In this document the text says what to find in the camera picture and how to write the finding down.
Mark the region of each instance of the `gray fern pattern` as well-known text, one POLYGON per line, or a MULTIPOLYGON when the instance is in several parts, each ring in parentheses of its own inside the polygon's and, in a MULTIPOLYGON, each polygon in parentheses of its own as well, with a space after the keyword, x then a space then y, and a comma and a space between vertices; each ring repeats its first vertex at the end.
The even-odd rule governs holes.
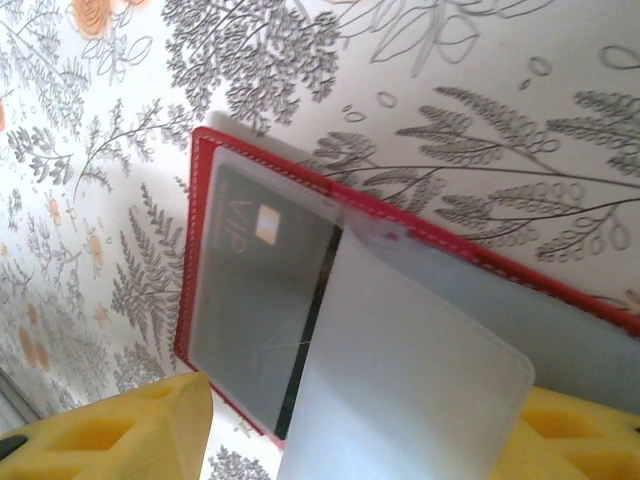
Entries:
POLYGON ((9 224, 7 227, 14 232, 18 230, 18 214, 22 211, 22 195, 20 190, 14 188, 6 200, 9 224))
POLYGON ((149 350, 136 342, 125 347, 122 353, 114 355, 117 369, 113 377, 120 393, 156 382, 166 376, 160 362, 149 353, 149 350))
POLYGON ((76 178, 74 196, 82 181, 95 182, 109 193, 113 191, 106 171, 102 167, 104 162, 116 162, 122 168, 125 176, 131 173, 132 152, 142 162, 153 161, 153 148, 149 145, 150 137, 159 132, 163 141, 177 144, 186 148, 190 123, 184 107, 171 105, 167 118, 161 119, 163 110, 160 100, 154 100, 136 116, 136 121, 129 127, 124 126, 122 99, 118 99, 109 111, 109 124, 103 125, 100 117, 95 116, 87 131, 85 143, 86 158, 83 160, 80 173, 76 178))
POLYGON ((133 242, 120 232, 124 264, 117 265, 111 308, 126 316, 145 342, 153 340, 162 355, 171 351, 180 307, 184 228, 166 215, 145 184, 141 191, 144 213, 129 209, 133 242))
POLYGON ((289 125, 300 106, 297 88, 315 102, 329 96, 338 69, 337 17, 311 18, 285 0, 168 0, 162 16, 172 86, 185 89, 194 116, 204 118, 213 91, 228 82, 232 116, 259 134, 289 125))
POLYGON ((3 294, 3 302, 8 302, 10 297, 25 298, 29 282, 34 272, 27 272, 25 267, 18 262, 2 262, 0 264, 0 293, 3 294))
POLYGON ((257 459, 243 457, 220 447, 215 458, 209 459, 213 468, 210 480, 271 480, 266 470, 257 459))
POLYGON ((53 395, 46 402, 45 413, 47 415, 57 415, 80 406, 80 402, 73 398, 69 390, 53 378, 50 388, 53 395))
POLYGON ((51 282, 57 293, 66 292, 69 294, 69 304, 77 314, 77 319, 86 321, 84 314, 84 299, 80 294, 80 285, 77 275, 78 257, 82 251, 71 252, 58 239, 57 246, 51 246, 55 241, 51 236, 51 230, 42 218, 36 219, 28 214, 27 219, 27 246, 32 255, 40 264, 40 276, 43 280, 51 282), (63 285, 62 273, 67 268, 69 270, 66 285, 63 285))
POLYGON ((331 132, 318 141, 314 158, 304 164, 411 213, 432 212, 489 248, 533 244, 538 261, 580 261, 631 246, 631 232, 619 210, 640 201, 640 183, 561 171, 550 158, 562 148, 562 137, 593 142, 615 152, 606 161, 614 171, 635 176, 640 144, 633 106, 640 99, 578 92, 576 103, 597 117, 540 123, 469 90, 440 87, 435 92, 470 113, 425 105, 418 111, 426 124, 395 132, 418 140, 417 151, 432 162, 386 167, 376 162, 370 139, 331 132), (495 138, 471 133, 478 120, 494 130, 495 138), (445 190, 452 172, 492 172, 507 181, 514 175, 530 181, 474 196, 445 190), (620 197, 590 202, 589 192, 598 185, 622 187, 617 190, 620 197), (545 231, 557 233, 541 235, 543 225, 545 231))
POLYGON ((63 14, 55 0, 7 0, 0 5, 5 41, 0 47, 0 79, 9 86, 15 75, 23 88, 33 89, 52 125, 80 134, 83 94, 89 79, 77 58, 62 60, 58 24, 63 14))
POLYGON ((49 357, 66 385, 82 392, 87 402, 102 400, 108 385, 107 348, 98 335, 78 331, 76 312, 68 310, 63 301, 50 291, 40 304, 44 312, 40 322, 50 346, 49 357))
POLYGON ((611 150, 607 165, 624 176, 640 177, 640 98, 589 91, 576 93, 574 101, 596 115, 549 120, 549 130, 611 150))
POLYGON ((19 163, 29 161, 29 168, 37 183, 52 179, 53 185, 66 185, 73 176, 73 155, 62 155, 56 150, 56 137, 51 129, 32 127, 29 133, 24 127, 8 132, 9 147, 19 163))

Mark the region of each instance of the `red card holder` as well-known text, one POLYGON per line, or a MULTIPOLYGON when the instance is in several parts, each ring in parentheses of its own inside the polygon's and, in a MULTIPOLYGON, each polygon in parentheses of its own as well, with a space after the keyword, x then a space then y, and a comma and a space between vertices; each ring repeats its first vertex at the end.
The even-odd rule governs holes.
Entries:
MULTIPOLYGON (((322 175, 303 168, 284 158, 261 150, 244 141, 227 134, 199 127, 193 132, 192 162, 189 192, 189 216, 187 243, 185 251, 184 281, 181 306, 175 338, 175 353, 187 365, 194 369, 189 355, 189 342, 195 312, 198 288, 200 255, 202 253, 203 235, 207 207, 211 200, 210 185, 214 168, 214 157, 217 149, 227 149, 245 157, 269 171, 297 182, 300 186, 341 205, 348 206, 369 217, 384 219, 408 232, 408 235, 424 245, 435 247, 448 255, 510 282, 520 284, 529 289, 544 293, 584 312, 626 330, 632 336, 640 336, 640 319, 611 305, 588 296, 568 285, 540 274, 516 261, 478 246, 446 229, 436 226, 427 220, 404 212, 376 198, 367 196, 345 185, 336 183, 322 175)), ((223 398, 225 393, 218 390, 223 398)), ((233 408, 249 420, 259 431, 261 425, 255 422, 250 412, 226 399, 233 408)))

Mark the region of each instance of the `leaf illustration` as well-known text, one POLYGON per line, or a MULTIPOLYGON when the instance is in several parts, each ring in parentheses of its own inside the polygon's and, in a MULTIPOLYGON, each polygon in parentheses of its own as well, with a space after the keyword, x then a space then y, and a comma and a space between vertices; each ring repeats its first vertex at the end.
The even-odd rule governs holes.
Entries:
POLYGON ((556 182, 549 185, 540 182, 536 185, 497 190, 489 194, 488 198, 496 205, 553 218, 558 215, 580 213, 582 211, 580 202, 583 196, 584 189, 577 183, 566 185, 556 182))
POLYGON ((619 155, 607 161, 607 164, 625 176, 640 177, 640 156, 619 155))
POLYGON ((139 253, 134 253, 135 247, 120 232, 126 265, 117 265, 118 279, 114 281, 111 306, 126 315, 133 327, 140 328, 145 341, 150 341, 150 331, 162 355, 166 350, 164 339, 167 334, 172 338, 175 332, 184 266, 184 229, 176 227, 174 219, 154 202, 145 184, 141 190, 147 217, 141 219, 137 210, 129 209, 139 253))
POLYGON ((479 37, 480 32, 469 18, 452 15, 436 39, 436 49, 445 62, 460 63, 471 53, 479 37))
POLYGON ((372 26, 373 19, 367 22, 367 17, 372 14, 376 15, 384 3, 385 0, 381 0, 365 11, 358 8, 360 7, 359 1, 351 4, 338 19, 340 22, 340 36, 342 38, 352 38, 369 30, 372 26))
POLYGON ((153 39, 149 36, 136 40, 133 45, 131 45, 131 49, 127 55, 127 62, 129 65, 138 65, 147 58, 147 55, 149 55, 149 52, 151 51, 152 43, 153 39))
POLYGON ((409 197, 403 192, 396 193, 385 199, 385 202, 401 209, 406 207, 408 201, 409 197))
POLYGON ((122 83, 122 81, 124 80, 124 74, 127 71, 126 67, 124 66, 124 62, 118 59, 113 68, 116 81, 118 83, 122 83))
POLYGON ((418 109, 418 112, 432 122, 446 125, 458 133, 464 132, 471 125, 471 118, 468 115, 432 105, 424 105, 418 109))
POLYGON ((127 4, 127 8, 125 8, 124 12, 122 12, 118 17, 118 26, 120 28, 129 25, 133 18, 133 8, 130 3, 127 4))
POLYGON ((326 165, 327 170, 334 170, 336 172, 342 170, 348 170, 350 168, 356 168, 362 163, 362 157, 358 155, 345 155, 342 160, 337 162, 328 163, 326 165))
POLYGON ((469 215, 451 208, 437 208, 435 213, 451 223, 457 223, 472 230, 482 228, 487 223, 486 218, 469 215))
POLYGON ((394 183, 412 184, 418 179, 418 172, 414 168, 395 168, 378 173, 362 182, 365 186, 390 185, 394 183))
POLYGON ((382 36, 371 63, 386 62, 420 44, 429 32, 433 8, 414 7, 399 16, 382 36))
POLYGON ((576 105, 597 113, 607 124, 633 121, 638 113, 640 97, 622 93, 580 91, 573 96, 576 105))
POLYGON ((73 31, 76 33, 80 33, 80 30, 78 29, 78 24, 76 23, 76 15, 73 11, 73 4, 69 3, 67 8, 65 8, 64 17, 66 18, 67 23, 73 29, 73 31))
POLYGON ((225 447, 220 447, 215 458, 209 458, 209 464, 213 468, 211 479, 271 480, 257 458, 243 457, 225 447))
POLYGON ((420 152, 428 157, 455 165, 488 165, 500 160, 503 148, 488 140, 465 139, 443 145, 421 145, 420 152))
POLYGON ((575 218, 571 226, 536 249, 536 258, 546 262, 581 260, 587 255, 600 255, 607 246, 625 250, 631 243, 629 229, 615 215, 619 205, 607 209, 600 218, 583 215, 575 218), (605 223, 611 220, 608 232, 605 223))
MULTIPOLYGON (((458 100, 471 109, 491 125, 509 146, 522 148, 531 155, 554 152, 560 147, 560 142, 549 136, 549 131, 552 131, 549 123, 547 129, 539 129, 538 123, 530 120, 526 115, 520 115, 507 105, 463 88, 438 87, 435 91, 458 100)), ((538 159, 533 160, 531 156, 529 159, 546 170, 557 173, 555 169, 544 165, 538 159)))
POLYGON ((530 227, 531 220, 505 220, 496 228, 481 230, 464 236, 467 240, 487 247, 513 247, 525 245, 538 239, 538 231, 530 227))
POLYGON ((370 29, 379 32, 389 26, 402 14, 406 0, 382 0, 371 15, 370 29))
POLYGON ((101 167, 89 165, 84 171, 83 178, 88 183, 97 183, 109 193, 113 191, 113 187, 107 179, 107 173, 101 167))
POLYGON ((406 210, 414 215, 419 215, 432 199, 440 195, 446 184, 445 180, 435 177, 433 173, 424 175, 415 184, 411 201, 406 210))
POLYGON ((185 195, 189 195, 189 184, 185 182, 182 178, 175 176, 173 179, 176 181, 180 189, 184 192, 185 195))
POLYGON ((300 2, 167 0, 163 19, 172 85, 184 88, 196 119, 224 83, 231 115, 264 135, 289 125, 300 107, 296 86, 312 101, 331 93, 338 69, 338 18, 310 18, 300 2))
POLYGON ((487 216, 491 212, 491 202, 474 195, 445 195, 442 201, 467 213, 487 216))
POLYGON ((479 17, 492 15, 497 8, 496 0, 452 0, 451 3, 462 13, 479 17))
POLYGON ((428 127, 410 127, 401 128, 396 132, 401 137, 415 137, 422 140, 431 140, 432 142, 446 143, 458 137, 453 132, 443 131, 439 125, 430 125, 428 127))
POLYGON ((499 17, 510 19, 536 12, 554 0, 498 0, 495 12, 499 17))
POLYGON ((382 198, 382 195, 384 195, 384 192, 379 188, 365 188, 360 191, 365 195, 369 195, 370 197, 374 197, 374 198, 382 198))
POLYGON ((358 184, 358 179, 351 172, 343 172, 335 177, 336 182, 342 183, 347 187, 355 187, 358 184))
POLYGON ((122 354, 116 353, 113 358, 117 366, 113 378, 120 393, 156 382, 167 375, 156 356, 139 342, 135 342, 133 348, 125 347, 122 354))
POLYGON ((318 173, 324 173, 326 170, 325 163, 320 160, 308 159, 299 163, 301 167, 308 168, 318 173))
POLYGON ((594 142, 613 150, 624 148, 629 154, 640 151, 640 135, 634 138, 624 125, 607 125, 602 119, 587 117, 549 120, 547 127, 552 132, 562 133, 576 140, 594 142))
POLYGON ((82 50, 81 57, 85 60, 91 60, 98 56, 98 45, 101 40, 89 40, 82 50))
POLYGON ((116 56, 118 58, 124 56, 124 52, 127 50, 127 41, 128 41, 128 37, 127 34, 121 35, 120 37, 117 37, 114 40, 114 44, 115 44, 115 49, 116 49, 116 56))
POLYGON ((105 75, 109 73, 111 68, 113 67, 113 54, 106 50, 100 59, 100 63, 98 64, 98 71, 96 72, 98 76, 105 75))
POLYGON ((69 180, 71 180, 71 177, 73 177, 73 174, 75 172, 73 171, 73 167, 71 167, 70 165, 64 170, 64 177, 62 179, 62 184, 66 185, 69 180))

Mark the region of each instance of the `flower illustration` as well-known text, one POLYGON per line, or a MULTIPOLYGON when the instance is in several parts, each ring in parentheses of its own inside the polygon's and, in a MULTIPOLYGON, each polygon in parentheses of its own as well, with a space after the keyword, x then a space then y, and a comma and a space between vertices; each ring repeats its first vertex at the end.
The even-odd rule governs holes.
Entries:
POLYGON ((45 372, 51 371, 51 364, 49 363, 49 354, 40 342, 36 342, 36 358, 38 363, 45 372))
POLYGON ((55 198, 52 197, 51 193, 47 194, 47 203, 46 203, 47 211, 51 214, 51 219, 53 223, 55 223, 56 227, 59 227, 62 223, 62 216, 60 215, 60 207, 58 206, 58 202, 55 198))
POLYGON ((27 305, 27 316, 33 325, 38 324, 38 311, 33 303, 29 303, 29 305, 27 305))
POLYGON ((109 318, 109 310, 104 308, 100 302, 98 302, 98 305, 96 305, 93 318, 98 321, 98 325, 100 325, 100 328, 111 323, 111 319, 109 318))
POLYGON ((20 335, 20 345, 22 345, 24 358, 31 367, 35 367, 38 365, 38 353, 31 341, 29 333, 24 329, 24 327, 20 327, 18 334, 20 335))
POLYGON ((73 16, 80 31, 88 38, 102 38, 111 18, 109 0, 73 0, 73 16))
POLYGON ((4 132, 5 116, 4 116, 4 104, 0 101, 0 132, 4 132))
POLYGON ((102 270, 102 242, 98 235, 96 235, 95 227, 90 227, 87 221, 84 221, 84 228, 87 232, 87 241, 84 244, 84 250, 93 259, 93 278, 100 276, 100 270, 102 270))

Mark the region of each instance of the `wallpaper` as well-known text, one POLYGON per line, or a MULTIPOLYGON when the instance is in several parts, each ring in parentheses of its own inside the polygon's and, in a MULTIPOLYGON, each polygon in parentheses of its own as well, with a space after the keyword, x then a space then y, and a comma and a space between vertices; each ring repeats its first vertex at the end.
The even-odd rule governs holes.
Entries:
MULTIPOLYGON (((0 0, 0 365, 46 414, 185 371, 189 135, 220 118, 640 314, 639 16, 633 0, 0 0)), ((275 479, 278 450, 215 406, 202 478, 275 479)))

